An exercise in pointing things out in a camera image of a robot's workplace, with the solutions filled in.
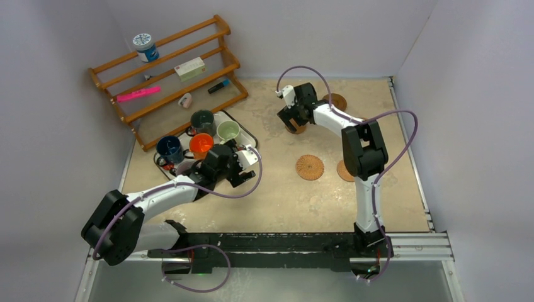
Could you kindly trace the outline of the dark grooved wooden coaster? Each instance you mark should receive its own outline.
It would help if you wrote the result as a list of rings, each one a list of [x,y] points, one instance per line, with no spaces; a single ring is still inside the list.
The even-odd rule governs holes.
[[[345,112],[347,107],[347,102],[344,97],[340,94],[332,93],[331,94],[332,108],[335,107],[336,110]]]

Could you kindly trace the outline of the light green mug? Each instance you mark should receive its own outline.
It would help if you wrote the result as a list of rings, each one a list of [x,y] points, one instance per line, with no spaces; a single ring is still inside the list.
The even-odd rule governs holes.
[[[241,128],[236,121],[223,121],[217,127],[217,136],[220,143],[226,143],[230,140],[235,140],[236,143],[239,143],[241,138]]]

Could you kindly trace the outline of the white strawberry metal tray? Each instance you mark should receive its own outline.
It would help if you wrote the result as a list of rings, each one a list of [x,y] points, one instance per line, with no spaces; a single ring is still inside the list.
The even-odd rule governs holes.
[[[226,112],[225,110],[221,110],[219,112],[216,112],[214,113],[214,117],[215,117],[215,126],[218,126],[221,122],[223,121],[227,121],[227,120],[233,120],[233,121],[236,121],[240,128],[241,128],[241,138],[240,138],[240,142],[239,142],[239,145],[247,145],[247,144],[250,144],[252,145],[253,147],[257,148],[258,147],[258,140],[257,138],[249,131],[247,130],[244,126],[242,126],[233,116],[231,116],[228,112]],[[179,134],[177,136],[183,146],[184,149],[187,149],[189,147],[189,142],[191,140],[191,137],[189,137],[186,132],[183,132],[181,134]],[[172,164],[172,163],[168,163],[168,164],[164,164],[164,160],[163,158],[156,152],[153,156],[153,160],[154,160],[154,164],[156,165],[156,167],[169,179],[169,180],[172,180],[174,179],[176,176],[174,175],[174,172],[173,172],[173,169],[174,169],[174,166],[176,166],[177,164]]]

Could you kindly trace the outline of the plain round wooden coaster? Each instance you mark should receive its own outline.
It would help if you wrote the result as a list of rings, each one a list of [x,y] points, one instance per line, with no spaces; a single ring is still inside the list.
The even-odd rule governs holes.
[[[292,134],[296,134],[296,135],[303,133],[307,128],[306,125],[300,126],[296,122],[294,122],[293,120],[290,120],[290,124],[292,125],[293,128],[290,128],[287,125],[285,125],[285,129],[288,132],[290,132]]]

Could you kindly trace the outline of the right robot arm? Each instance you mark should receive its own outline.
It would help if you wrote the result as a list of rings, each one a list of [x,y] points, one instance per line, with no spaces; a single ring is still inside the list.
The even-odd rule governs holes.
[[[356,186],[355,251],[368,256],[379,244],[389,245],[380,214],[380,176],[389,155],[379,124],[347,115],[318,99],[311,83],[287,85],[277,90],[276,95],[285,102],[277,115],[291,131],[310,123],[341,138],[343,162]]]

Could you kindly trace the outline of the woven rattan round coaster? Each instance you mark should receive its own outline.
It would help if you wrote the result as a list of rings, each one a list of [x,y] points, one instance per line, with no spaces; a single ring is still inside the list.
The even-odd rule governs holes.
[[[324,163],[317,156],[307,154],[297,159],[295,170],[302,179],[314,181],[323,175]]]

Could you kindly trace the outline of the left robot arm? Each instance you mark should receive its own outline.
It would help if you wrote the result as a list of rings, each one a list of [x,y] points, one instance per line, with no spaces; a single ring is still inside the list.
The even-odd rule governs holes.
[[[258,150],[247,145],[242,150],[232,142],[216,144],[203,160],[164,184],[145,191],[123,194],[115,189],[106,193],[81,230],[82,239],[89,244],[94,260],[115,266],[139,250],[164,249],[171,257],[181,257],[188,241],[170,227],[164,242],[153,240],[145,244],[139,238],[146,234],[144,224],[153,217],[181,204],[191,203],[211,194],[221,198],[230,196],[216,192],[218,182],[226,180],[232,187],[262,178],[262,158]]]

